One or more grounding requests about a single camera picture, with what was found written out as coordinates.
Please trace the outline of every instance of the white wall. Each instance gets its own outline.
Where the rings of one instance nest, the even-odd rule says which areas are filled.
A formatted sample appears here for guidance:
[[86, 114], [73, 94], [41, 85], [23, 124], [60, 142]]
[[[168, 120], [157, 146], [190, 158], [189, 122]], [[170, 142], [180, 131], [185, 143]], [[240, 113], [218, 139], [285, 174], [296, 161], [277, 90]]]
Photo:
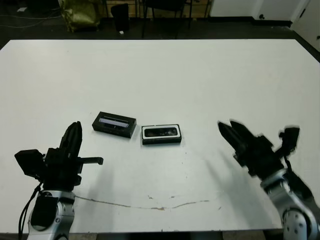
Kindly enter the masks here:
[[265, 20], [290, 21], [301, 0], [264, 0], [259, 11], [253, 16], [259, 19], [263, 14]]
[[258, 0], [213, 0], [211, 17], [250, 17]]
[[253, 17], [259, 20], [292, 21], [301, 14], [309, 0], [213, 0], [211, 17]]
[[292, 24], [291, 29], [303, 37], [315, 49], [320, 51], [320, 1], [311, 0], [305, 12]]

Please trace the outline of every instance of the dark floor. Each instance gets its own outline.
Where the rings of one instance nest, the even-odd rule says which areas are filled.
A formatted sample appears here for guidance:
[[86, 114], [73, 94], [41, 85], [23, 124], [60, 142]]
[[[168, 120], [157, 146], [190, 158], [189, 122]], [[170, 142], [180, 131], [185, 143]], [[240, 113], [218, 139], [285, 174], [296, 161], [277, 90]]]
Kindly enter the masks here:
[[[102, 19], [99, 31], [86, 29], [68, 32], [59, 10], [36, 10], [29, 8], [25, 12], [17, 12], [25, 7], [23, 1], [0, 0], [0, 49], [13, 39], [84, 39], [84, 40], [132, 40], [141, 39], [141, 19], [130, 20], [130, 30], [120, 35], [112, 19]], [[144, 39], [174, 39], [178, 22], [176, 19], [156, 19], [146, 24]], [[185, 20], [180, 28], [178, 39], [296, 39], [319, 62], [320, 54], [298, 34], [286, 26], [254, 25], [250, 21], [213, 22], [210, 19], [198, 19], [191, 22]]]

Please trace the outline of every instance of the crack on table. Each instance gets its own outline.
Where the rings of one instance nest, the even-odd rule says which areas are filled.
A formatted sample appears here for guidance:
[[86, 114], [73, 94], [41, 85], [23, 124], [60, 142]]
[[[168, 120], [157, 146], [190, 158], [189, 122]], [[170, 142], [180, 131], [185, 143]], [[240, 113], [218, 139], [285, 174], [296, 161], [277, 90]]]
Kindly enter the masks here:
[[143, 207], [143, 206], [131, 206], [131, 205], [125, 205], [125, 204], [118, 204], [118, 203], [114, 203], [114, 202], [109, 202], [109, 201], [101, 201], [101, 200], [96, 200], [93, 198], [86, 198], [83, 196], [75, 196], [78, 199], [82, 199], [82, 200], [87, 200], [87, 201], [91, 201], [91, 202], [95, 202], [95, 203], [101, 203], [101, 204], [109, 204], [109, 205], [113, 205], [113, 206], [118, 206], [118, 207], [124, 207], [124, 208], [133, 208], [133, 209], [147, 209], [147, 210], [158, 210], [158, 211], [164, 211], [166, 209], [177, 209], [186, 205], [191, 205], [191, 204], [198, 204], [198, 203], [208, 203], [210, 202], [210, 200], [200, 200], [200, 201], [191, 201], [191, 202], [186, 202], [183, 204], [179, 204], [177, 206], [170, 206], [170, 207]]

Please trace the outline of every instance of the cable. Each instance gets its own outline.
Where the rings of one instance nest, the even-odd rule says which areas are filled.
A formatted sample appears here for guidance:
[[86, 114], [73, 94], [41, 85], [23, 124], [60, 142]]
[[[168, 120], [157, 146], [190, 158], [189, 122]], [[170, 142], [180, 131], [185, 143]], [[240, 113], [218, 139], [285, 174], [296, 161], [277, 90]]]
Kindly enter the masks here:
[[57, 18], [57, 16], [51, 17], [51, 16], [52, 16], [53, 14], [55, 14], [56, 12], [57, 12], [57, 10], [56, 10], [56, 11], [53, 11], [48, 17], [42, 18], [41, 21], [39, 21], [39, 22], [37, 22], [37, 23], [35, 23], [35, 24], [26, 25], [26, 26], [0, 25], [0, 27], [12, 28], [12, 29], [24, 29], [24, 28], [34, 27], [34, 26], [36, 26], [36, 25], [39, 25], [39, 24], [43, 23], [43, 22], [44, 22], [45, 20], [47, 20], [47, 19]]
[[23, 208], [20, 218], [19, 218], [19, 225], [18, 225], [18, 239], [21, 240], [24, 232], [24, 225], [26, 221], [27, 211], [29, 208], [29, 205], [31, 201], [35, 198], [36, 194], [41, 191], [41, 185], [43, 182], [40, 182], [39, 185], [33, 190], [33, 193], [29, 199], [29, 201], [26, 203], [25, 207]]
[[288, 168], [288, 172], [289, 172], [289, 173], [292, 172], [291, 163], [290, 163], [289, 160], [287, 159], [287, 156], [284, 156], [283, 158], [284, 158], [285, 164], [286, 164], [286, 166], [287, 166], [287, 168]]
[[17, 18], [17, 19], [57, 19], [57, 18], [61, 18], [61, 15], [51, 16], [51, 17], [26, 17], [26, 16], [14, 16], [14, 15], [0, 15], [0, 17], [11, 17], [11, 18]]

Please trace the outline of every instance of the black trash can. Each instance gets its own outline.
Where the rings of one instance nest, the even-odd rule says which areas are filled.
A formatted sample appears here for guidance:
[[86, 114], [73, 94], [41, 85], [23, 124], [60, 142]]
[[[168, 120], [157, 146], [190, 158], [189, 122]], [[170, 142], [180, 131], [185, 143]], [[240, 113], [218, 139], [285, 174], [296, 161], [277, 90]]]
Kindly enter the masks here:
[[111, 14], [118, 32], [129, 30], [129, 5], [127, 3], [111, 7]]

